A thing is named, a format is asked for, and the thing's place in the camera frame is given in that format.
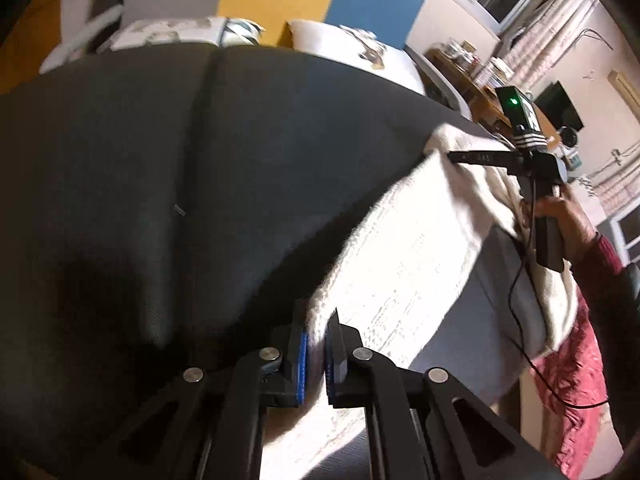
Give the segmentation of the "person right hand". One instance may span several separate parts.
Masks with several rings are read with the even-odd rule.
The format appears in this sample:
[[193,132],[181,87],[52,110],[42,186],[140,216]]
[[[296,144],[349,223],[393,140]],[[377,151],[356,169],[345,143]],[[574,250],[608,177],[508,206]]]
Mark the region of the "person right hand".
[[520,206],[526,217],[526,226],[530,225],[531,214],[536,218],[549,217],[558,222],[563,237],[564,258],[570,263],[582,260],[599,237],[568,184],[560,186],[559,196],[544,196],[535,205],[528,200],[521,200]]

